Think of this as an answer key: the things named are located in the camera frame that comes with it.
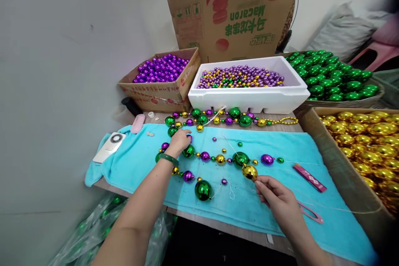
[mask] wooden table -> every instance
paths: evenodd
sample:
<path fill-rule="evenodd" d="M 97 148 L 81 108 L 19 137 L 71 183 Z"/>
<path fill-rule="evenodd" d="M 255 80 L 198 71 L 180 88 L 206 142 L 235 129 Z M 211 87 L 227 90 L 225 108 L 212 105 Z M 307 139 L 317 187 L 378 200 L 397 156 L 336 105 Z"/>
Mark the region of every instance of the wooden table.
<path fill-rule="evenodd" d="M 145 123 L 159 123 L 159 124 L 164 124 L 165 123 L 165 118 L 170 116 L 170 113 L 160 113 L 157 112 L 155 113 L 155 117 L 154 118 L 149 118 L 148 116 L 145 118 Z M 266 113 L 258 113 L 256 114 L 256 116 L 260 117 L 260 118 L 269 118 L 272 120 L 279 120 L 283 117 L 286 116 L 294 116 L 293 113 L 289 114 L 289 115 L 281 115 L 281 114 L 266 114 Z M 209 123 L 207 126 L 209 127 L 217 127 L 220 125 L 215 125 L 212 122 Z M 240 126 L 234 126 L 234 129 L 242 129 L 244 130 L 244 128 L 240 127 Z M 276 124 L 276 125 L 272 125 L 272 126 L 265 126 L 265 127 L 258 127 L 258 126 L 254 126 L 251 125 L 249 128 L 246 128 L 246 130 L 254 130 L 254 131 L 283 131 L 283 132 L 303 132 L 302 128 L 300 127 L 299 124 L 296 125 L 281 125 L 281 124 Z M 96 182 L 94 184 L 97 187 L 103 188 L 105 190 L 114 192 L 116 194 L 120 194 L 123 195 L 125 197 L 130 197 L 131 193 L 128 193 L 122 189 L 116 188 L 110 184 L 108 184 L 104 177 L 102 177 L 98 182 Z M 209 218 L 204 218 L 201 216 L 197 216 L 197 215 L 193 215 L 187 212 L 182 212 L 176 209 L 172 209 L 169 208 L 167 206 L 163 206 L 163 209 L 169 213 L 175 214 L 177 216 L 180 217 L 184 217 L 186 219 L 204 224 L 208 227 L 211 227 L 213 229 L 217 229 L 221 232 L 224 233 L 228 233 L 243 239 L 246 239 L 248 241 L 251 242 L 255 242 L 257 244 L 260 244 L 262 246 L 266 246 L 268 248 L 280 251 L 282 253 L 285 253 L 287 255 L 293 256 L 293 251 L 291 248 L 290 243 L 288 242 L 288 239 L 286 239 L 285 237 L 282 236 L 277 236 L 277 235 L 273 235 L 272 238 L 270 238 L 269 235 L 269 240 L 266 236 L 266 234 L 264 233 L 259 233 L 259 232 L 255 232 L 255 231 L 250 231 L 250 230 L 246 230 L 246 229 L 241 229 L 239 227 L 233 226 L 231 224 L 226 224 L 224 222 L 220 222 L 217 220 L 213 220 L 213 219 L 209 219 Z M 354 266 L 354 265 L 358 265 L 355 262 L 343 259 L 341 257 L 338 257 L 336 255 L 330 254 L 328 252 L 326 252 L 327 255 L 329 255 L 331 257 L 331 260 L 333 261 L 334 265 L 339 265 L 339 266 Z"/>

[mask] pink plastic chair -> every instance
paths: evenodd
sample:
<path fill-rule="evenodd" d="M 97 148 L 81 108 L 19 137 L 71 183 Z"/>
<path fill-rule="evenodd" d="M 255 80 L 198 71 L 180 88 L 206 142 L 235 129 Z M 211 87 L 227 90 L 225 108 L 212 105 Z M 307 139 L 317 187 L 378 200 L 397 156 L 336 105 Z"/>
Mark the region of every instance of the pink plastic chair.
<path fill-rule="evenodd" d="M 394 15 L 372 36 L 372 42 L 361 51 L 349 64 L 353 64 L 361 56 L 369 51 L 376 53 L 374 61 L 366 68 L 368 71 L 376 71 L 386 61 L 399 56 L 399 17 Z"/>

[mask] pink label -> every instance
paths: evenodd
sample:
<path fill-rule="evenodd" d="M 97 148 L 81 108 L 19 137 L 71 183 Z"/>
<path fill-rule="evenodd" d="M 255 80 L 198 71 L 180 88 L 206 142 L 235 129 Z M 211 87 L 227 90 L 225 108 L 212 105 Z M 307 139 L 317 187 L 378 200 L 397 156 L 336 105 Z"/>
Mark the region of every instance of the pink label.
<path fill-rule="evenodd" d="M 305 168 L 300 166 L 299 164 L 295 164 L 293 168 L 301 174 L 310 184 L 312 184 L 319 192 L 325 192 L 327 188 L 320 183 L 314 176 L 312 176 Z"/>

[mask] white foam box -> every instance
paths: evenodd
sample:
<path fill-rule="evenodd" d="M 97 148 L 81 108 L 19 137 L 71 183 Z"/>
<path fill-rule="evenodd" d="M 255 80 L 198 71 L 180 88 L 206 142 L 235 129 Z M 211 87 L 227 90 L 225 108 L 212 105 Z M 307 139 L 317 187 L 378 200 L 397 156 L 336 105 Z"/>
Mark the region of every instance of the white foam box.
<path fill-rule="evenodd" d="M 284 86 L 198 89 L 203 71 L 215 67 L 248 65 L 249 67 L 266 68 L 284 76 Z M 255 59 L 235 60 L 201 64 L 188 93 L 193 108 L 214 110 L 226 105 L 227 108 L 238 107 L 241 111 L 252 113 L 289 114 L 299 107 L 309 96 L 306 83 L 282 56 Z"/>

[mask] turquoise towel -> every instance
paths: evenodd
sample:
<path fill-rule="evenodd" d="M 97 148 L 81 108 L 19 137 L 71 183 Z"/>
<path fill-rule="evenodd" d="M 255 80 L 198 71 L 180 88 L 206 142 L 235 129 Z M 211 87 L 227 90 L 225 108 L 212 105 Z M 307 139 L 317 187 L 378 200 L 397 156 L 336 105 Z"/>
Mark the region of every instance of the turquoise towel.
<path fill-rule="evenodd" d="M 155 156 L 163 142 L 169 142 L 165 125 L 145 124 L 137 135 L 130 133 L 131 126 L 122 128 L 126 138 L 118 151 L 111 155 L 103 164 L 91 162 L 86 173 L 85 184 L 92 186 L 102 176 L 113 186 L 133 193 L 146 175 L 155 165 Z M 313 237 L 324 250 L 352 260 L 360 264 L 372 264 L 376 258 L 370 241 L 362 227 L 350 212 L 338 193 L 328 174 L 327 168 L 318 149 L 307 133 L 260 132 L 250 130 L 235 130 L 226 128 L 206 127 L 198 133 L 192 127 L 193 142 L 197 152 L 207 151 L 211 156 L 227 149 L 226 158 L 233 156 L 233 150 L 223 138 L 229 140 L 236 151 L 246 153 L 250 159 L 259 161 L 257 170 L 260 175 L 270 175 L 290 188 L 297 199 L 324 218 L 324 224 L 318 224 L 304 216 Z M 108 139 L 104 136 L 99 148 Z M 237 143 L 242 141 L 241 148 Z M 262 154 L 282 157 L 285 162 L 275 161 L 272 166 L 260 162 Z M 180 171 L 190 170 L 196 177 L 202 177 L 210 182 L 215 197 L 201 202 L 194 194 L 196 180 L 186 183 L 179 176 L 170 179 L 164 204 L 184 212 L 219 220 L 244 229 L 283 236 L 278 224 L 266 205 L 260 203 L 255 185 L 244 178 L 241 169 L 234 164 L 223 166 L 215 162 L 203 162 L 201 159 L 180 156 Z M 293 168 L 294 162 L 301 164 L 309 173 L 327 187 L 327 191 L 319 193 L 304 180 Z M 230 186 L 221 184 L 225 178 Z"/>

